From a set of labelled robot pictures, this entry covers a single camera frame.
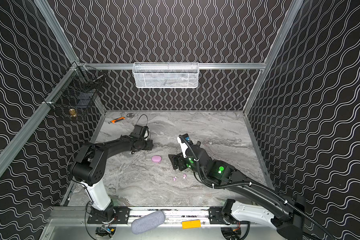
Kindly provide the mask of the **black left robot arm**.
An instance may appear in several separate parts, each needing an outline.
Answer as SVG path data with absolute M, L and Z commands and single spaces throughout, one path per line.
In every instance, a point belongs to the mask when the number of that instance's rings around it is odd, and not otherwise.
M 69 170 L 69 174 L 85 186 L 92 207 L 97 211 L 106 211 L 113 205 L 106 192 L 103 177 L 107 160 L 122 153 L 134 154 L 140 151 L 151 151 L 153 140 L 147 125 L 135 125 L 129 135 L 106 143 L 85 143 L 79 150 Z

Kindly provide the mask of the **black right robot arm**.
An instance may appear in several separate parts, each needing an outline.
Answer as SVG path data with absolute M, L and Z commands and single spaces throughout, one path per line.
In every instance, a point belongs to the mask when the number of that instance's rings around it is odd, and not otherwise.
M 320 228 L 328 239 L 334 236 L 305 212 L 306 200 L 301 195 L 286 197 L 250 179 L 234 166 L 213 160 L 201 148 L 201 142 L 194 144 L 186 135 L 178 136 L 181 153 L 169 155 L 175 170 L 192 170 L 201 184 L 211 189 L 225 189 L 240 194 L 256 203 L 256 206 L 242 204 L 228 199 L 222 208 L 221 222 L 238 224 L 242 221 L 270 227 L 287 240 L 301 240 L 316 237 L 304 232 L 305 220 Z

